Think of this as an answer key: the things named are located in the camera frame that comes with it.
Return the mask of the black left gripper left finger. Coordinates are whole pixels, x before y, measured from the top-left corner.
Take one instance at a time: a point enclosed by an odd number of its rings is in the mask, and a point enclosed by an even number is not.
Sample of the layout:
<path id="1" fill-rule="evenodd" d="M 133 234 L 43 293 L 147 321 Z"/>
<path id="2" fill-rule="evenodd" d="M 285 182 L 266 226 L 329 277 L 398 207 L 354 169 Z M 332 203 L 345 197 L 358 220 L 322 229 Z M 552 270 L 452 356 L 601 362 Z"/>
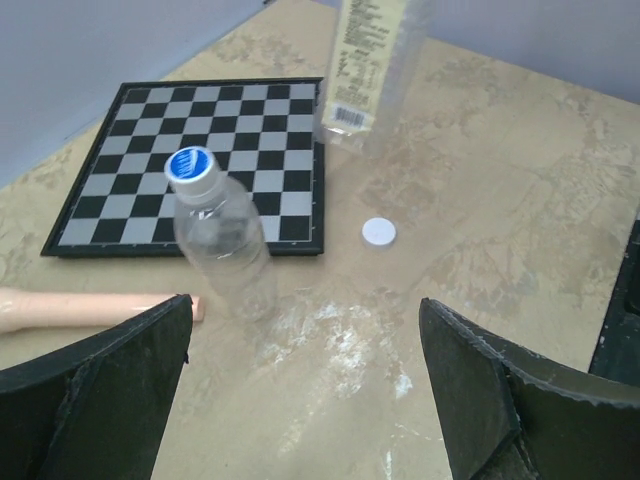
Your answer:
<path id="1" fill-rule="evenodd" d="M 193 301 L 1 372 L 4 479 L 148 479 L 188 361 Z"/>

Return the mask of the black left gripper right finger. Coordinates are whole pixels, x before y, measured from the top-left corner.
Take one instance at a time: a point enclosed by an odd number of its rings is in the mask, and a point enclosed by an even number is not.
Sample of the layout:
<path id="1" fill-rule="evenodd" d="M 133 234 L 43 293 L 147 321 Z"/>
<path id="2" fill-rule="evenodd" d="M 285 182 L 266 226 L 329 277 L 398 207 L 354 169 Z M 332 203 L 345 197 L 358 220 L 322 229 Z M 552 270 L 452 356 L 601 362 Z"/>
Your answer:
<path id="1" fill-rule="evenodd" d="M 422 349 L 455 479 L 636 479 L 639 390 L 567 367 L 425 298 Z"/>

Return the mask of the clear plastic bottle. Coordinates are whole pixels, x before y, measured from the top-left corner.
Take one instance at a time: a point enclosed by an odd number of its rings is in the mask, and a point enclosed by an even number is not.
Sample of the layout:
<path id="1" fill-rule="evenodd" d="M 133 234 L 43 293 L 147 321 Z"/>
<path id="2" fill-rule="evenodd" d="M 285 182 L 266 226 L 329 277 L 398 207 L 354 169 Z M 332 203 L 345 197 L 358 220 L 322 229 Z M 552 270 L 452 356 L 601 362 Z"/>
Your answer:
<path id="1" fill-rule="evenodd" d="M 258 210 L 236 179 L 218 173 L 173 181 L 176 242 L 234 317 L 255 322 L 273 316 L 277 288 Z"/>
<path id="2" fill-rule="evenodd" d="M 321 81 L 319 139 L 377 157 L 397 130 L 431 1 L 343 1 Z"/>

